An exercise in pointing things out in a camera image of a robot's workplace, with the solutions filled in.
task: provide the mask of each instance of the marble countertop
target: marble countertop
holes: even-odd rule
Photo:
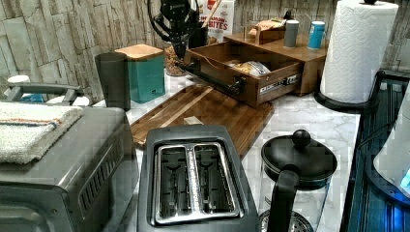
[[[135,122],[157,105],[194,83],[206,84],[202,80],[188,75],[179,77],[166,75],[166,94],[143,104],[132,102],[132,109],[127,112],[130,123]],[[303,97],[285,95],[274,100],[273,103],[275,112],[272,118],[242,160],[256,207],[259,206],[259,192],[261,191],[260,151],[263,144],[271,138],[304,129],[309,131],[313,139],[327,146],[337,156],[338,167],[330,182],[317,231],[339,231],[360,115],[335,112],[317,103],[313,95]],[[96,106],[104,106],[104,103],[99,102]],[[137,150],[139,170],[141,169],[142,153],[143,151]],[[137,189],[118,231],[136,231]],[[298,213],[308,214],[308,209],[311,209],[309,204],[319,202],[320,197],[321,195],[315,191],[298,191],[294,210]]]

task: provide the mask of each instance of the kettle handle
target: kettle handle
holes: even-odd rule
[[[272,191],[268,232],[287,232],[292,217],[293,202],[299,175],[292,170],[281,170]]]

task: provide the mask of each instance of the toaster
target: toaster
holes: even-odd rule
[[[137,231],[260,231],[247,176],[223,126],[150,130]]]

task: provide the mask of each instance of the black kettle lid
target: black kettle lid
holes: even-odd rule
[[[337,168],[337,158],[325,145],[310,138],[306,130],[270,139],[262,147],[265,171],[274,181],[281,170],[299,174],[300,187],[322,187]]]

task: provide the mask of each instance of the wooden cutting board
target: wooden cutting board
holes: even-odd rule
[[[184,125],[184,118],[195,116],[204,125],[226,126],[238,154],[244,156],[274,107],[270,102],[252,108],[229,98],[210,86],[193,85],[180,91],[131,125],[133,141],[145,145],[149,130]]]

